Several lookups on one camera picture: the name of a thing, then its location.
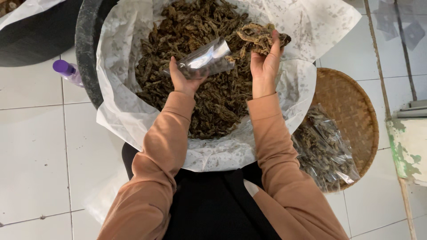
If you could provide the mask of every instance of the peach long-sleeve shirt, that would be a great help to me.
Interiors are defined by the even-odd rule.
[[[168,227],[174,176],[184,164],[194,99],[170,93],[132,163],[134,177],[114,200],[99,240],[161,239]],[[249,100],[265,191],[245,181],[282,239],[348,239],[314,181],[299,169],[277,94]]]

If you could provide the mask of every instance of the black pants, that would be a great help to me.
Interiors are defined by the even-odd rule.
[[[123,162],[129,179],[138,150],[125,143]],[[169,240],[279,240],[280,237],[246,190],[243,179],[262,187],[261,169],[252,163],[242,169],[196,173],[180,169],[170,206]]]
[[[128,173],[129,180],[131,180],[131,178],[133,177],[132,162],[133,162],[133,159],[135,158],[135,155],[138,152],[139,151],[137,149],[135,149],[134,147],[132,147],[128,143],[125,143],[123,145],[122,158],[123,158],[123,163],[125,164],[126,172]],[[258,185],[260,188],[264,189],[262,182],[261,182],[262,171],[258,167],[257,162],[254,162],[254,163],[251,163],[247,166],[244,166],[242,168],[242,171],[243,171],[244,179],[246,179],[246,180]],[[186,169],[180,169],[178,174],[175,176],[175,181],[178,184],[183,178],[186,178],[186,177],[194,177],[194,176],[200,177],[201,175],[203,177],[210,177],[210,176],[222,175],[222,174],[230,173],[230,172],[232,172],[232,171],[196,173],[196,172],[189,171]]]

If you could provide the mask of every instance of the left hand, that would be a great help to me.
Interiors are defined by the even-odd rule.
[[[202,79],[187,80],[178,70],[175,57],[170,58],[169,70],[173,86],[175,87],[175,92],[184,93],[192,98],[194,98],[194,93],[197,91],[200,84],[202,84],[202,82],[206,79],[205,77]]]

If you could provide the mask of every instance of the dried mushroom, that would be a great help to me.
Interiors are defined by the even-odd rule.
[[[293,135],[304,152],[297,157],[300,168],[313,177],[323,192],[338,191],[338,169],[331,158],[333,153],[329,145],[308,124],[301,124]]]
[[[0,18],[17,9],[25,0],[0,0]]]
[[[227,60],[235,61],[235,68],[208,77],[196,92],[189,138],[219,138],[240,123],[248,114],[246,98],[252,95],[249,51],[267,54],[272,45],[272,24],[245,25],[247,14],[239,15],[233,11],[236,6],[224,0],[221,3],[178,0],[163,10],[166,19],[159,27],[154,25],[148,40],[141,40],[143,57],[135,75],[142,91],[137,95],[160,111],[174,89],[162,73],[171,56],[179,60],[220,36],[233,53]],[[290,41],[286,34],[280,39],[283,46]]]
[[[350,184],[360,179],[351,156],[350,145],[344,142],[335,121],[328,117],[320,104],[312,106],[307,112],[307,117],[310,118],[311,123],[325,142],[333,149],[332,159],[337,163],[336,166],[343,181]]]

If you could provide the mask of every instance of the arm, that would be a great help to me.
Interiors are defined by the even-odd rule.
[[[99,233],[99,240],[162,238],[176,191],[174,176],[185,161],[187,134],[203,79],[188,81],[170,63],[175,91],[144,137],[143,149],[133,163],[134,177],[117,193]]]
[[[339,221],[313,179],[299,169],[297,152],[275,93],[279,65],[277,36],[263,59],[252,53],[253,100],[248,101],[258,165],[266,192],[315,237],[347,239]]]

